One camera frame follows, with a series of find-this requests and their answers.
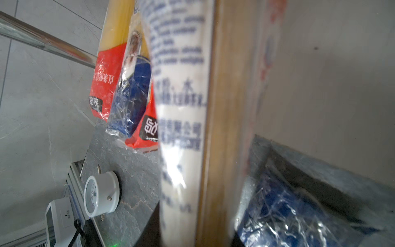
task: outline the aluminum rail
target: aluminum rail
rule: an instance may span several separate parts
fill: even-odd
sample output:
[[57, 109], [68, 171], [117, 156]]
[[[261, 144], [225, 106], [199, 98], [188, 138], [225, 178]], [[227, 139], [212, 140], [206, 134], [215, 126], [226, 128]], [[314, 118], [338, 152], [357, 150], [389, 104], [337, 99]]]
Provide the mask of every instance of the aluminum rail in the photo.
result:
[[96, 56], [0, 11], [0, 35], [95, 68]]

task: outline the gauge dial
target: gauge dial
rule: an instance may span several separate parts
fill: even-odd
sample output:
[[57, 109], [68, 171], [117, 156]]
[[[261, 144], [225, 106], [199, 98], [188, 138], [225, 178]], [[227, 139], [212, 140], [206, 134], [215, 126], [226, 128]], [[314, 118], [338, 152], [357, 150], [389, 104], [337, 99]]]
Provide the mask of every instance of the gauge dial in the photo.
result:
[[93, 179], [89, 180], [87, 184], [87, 192], [85, 194], [85, 203], [89, 213], [93, 213], [97, 206], [97, 190], [96, 183]]

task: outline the white electronic device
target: white electronic device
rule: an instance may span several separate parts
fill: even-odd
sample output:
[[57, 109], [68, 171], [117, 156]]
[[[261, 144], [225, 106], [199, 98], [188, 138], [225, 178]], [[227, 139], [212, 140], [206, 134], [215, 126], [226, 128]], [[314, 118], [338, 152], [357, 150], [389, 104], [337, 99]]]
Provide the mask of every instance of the white electronic device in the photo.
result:
[[88, 178], [84, 190], [84, 207], [89, 217], [112, 213], [119, 202], [119, 181], [114, 172], [101, 173]]
[[74, 215], [70, 199], [53, 200], [45, 211], [48, 247], [67, 247], [74, 234]]

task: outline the pasta package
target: pasta package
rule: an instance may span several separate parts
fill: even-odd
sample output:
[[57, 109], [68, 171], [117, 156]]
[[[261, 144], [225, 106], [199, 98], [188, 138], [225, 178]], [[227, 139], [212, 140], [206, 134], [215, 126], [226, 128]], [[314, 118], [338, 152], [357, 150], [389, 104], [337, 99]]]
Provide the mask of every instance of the pasta package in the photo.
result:
[[120, 132], [128, 138], [132, 136], [146, 111], [150, 85], [151, 64], [139, 9], [136, 6], [130, 20], [121, 75], [108, 118], [108, 133]]
[[106, 121], [122, 67], [134, 7], [134, 1], [131, 0], [109, 0], [108, 3], [89, 93], [93, 115]]
[[125, 140], [125, 145], [142, 153], [158, 149], [158, 121], [156, 118], [153, 88], [151, 88], [150, 100], [144, 116], [141, 118], [132, 137]]
[[141, 0], [162, 157], [163, 246], [230, 246], [286, 0]]

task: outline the black logo label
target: black logo label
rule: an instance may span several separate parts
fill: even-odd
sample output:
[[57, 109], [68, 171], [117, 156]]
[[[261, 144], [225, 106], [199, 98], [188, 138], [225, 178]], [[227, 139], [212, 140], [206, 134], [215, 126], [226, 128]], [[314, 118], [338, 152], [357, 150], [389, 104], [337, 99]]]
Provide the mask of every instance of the black logo label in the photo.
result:
[[156, 118], [145, 115], [140, 129], [140, 138], [144, 141], [158, 142], [158, 122]]
[[89, 96], [89, 105], [93, 110], [97, 112], [102, 112], [103, 100], [95, 96]]

